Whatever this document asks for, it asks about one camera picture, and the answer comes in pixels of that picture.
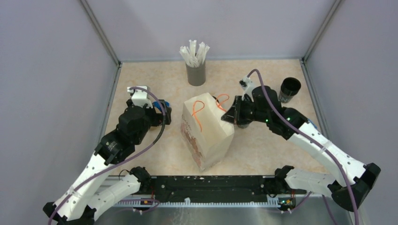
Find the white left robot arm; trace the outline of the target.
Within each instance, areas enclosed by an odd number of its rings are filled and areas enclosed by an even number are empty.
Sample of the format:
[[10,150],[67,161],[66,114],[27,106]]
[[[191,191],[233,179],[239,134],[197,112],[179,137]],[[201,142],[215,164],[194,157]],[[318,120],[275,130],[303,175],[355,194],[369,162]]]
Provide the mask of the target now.
[[155,102],[158,109],[137,106],[128,100],[127,108],[119,116],[115,130],[102,137],[89,163],[74,184],[60,199],[48,202],[43,211],[49,221],[59,225],[92,225],[109,208],[133,193],[149,191],[151,177],[143,167],[134,167],[111,187],[98,192],[115,165],[123,162],[141,144],[151,127],[161,126],[157,139],[171,123],[171,107],[163,99]]

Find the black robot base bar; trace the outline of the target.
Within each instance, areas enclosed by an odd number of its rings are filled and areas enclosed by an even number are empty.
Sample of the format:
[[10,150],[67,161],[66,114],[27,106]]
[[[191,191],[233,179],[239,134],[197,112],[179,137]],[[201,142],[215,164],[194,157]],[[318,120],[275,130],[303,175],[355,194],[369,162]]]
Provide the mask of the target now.
[[134,196],[153,197],[161,203],[265,203],[271,197],[306,194],[273,176],[157,176]]

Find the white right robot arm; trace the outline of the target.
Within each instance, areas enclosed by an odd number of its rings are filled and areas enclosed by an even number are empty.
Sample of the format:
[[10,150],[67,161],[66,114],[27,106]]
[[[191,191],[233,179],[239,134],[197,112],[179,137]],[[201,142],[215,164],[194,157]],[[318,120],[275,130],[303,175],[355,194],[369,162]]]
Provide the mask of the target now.
[[353,212],[351,196],[356,206],[361,206],[381,172],[375,163],[362,163],[343,152],[299,111],[282,106],[277,92],[268,86],[254,88],[251,95],[235,96],[221,120],[240,127],[254,121],[265,123],[272,133],[299,146],[329,171],[326,175],[288,165],[276,169],[275,187],[281,193],[307,190],[330,197]]

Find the teddy bear paper bag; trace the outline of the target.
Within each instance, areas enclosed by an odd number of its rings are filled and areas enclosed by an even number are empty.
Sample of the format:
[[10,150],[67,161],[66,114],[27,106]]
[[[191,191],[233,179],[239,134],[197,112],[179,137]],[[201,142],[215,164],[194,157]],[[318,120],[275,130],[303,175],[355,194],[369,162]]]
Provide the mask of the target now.
[[218,105],[210,93],[183,103],[181,134],[201,171],[223,161],[234,137],[234,125],[221,120],[224,111]]

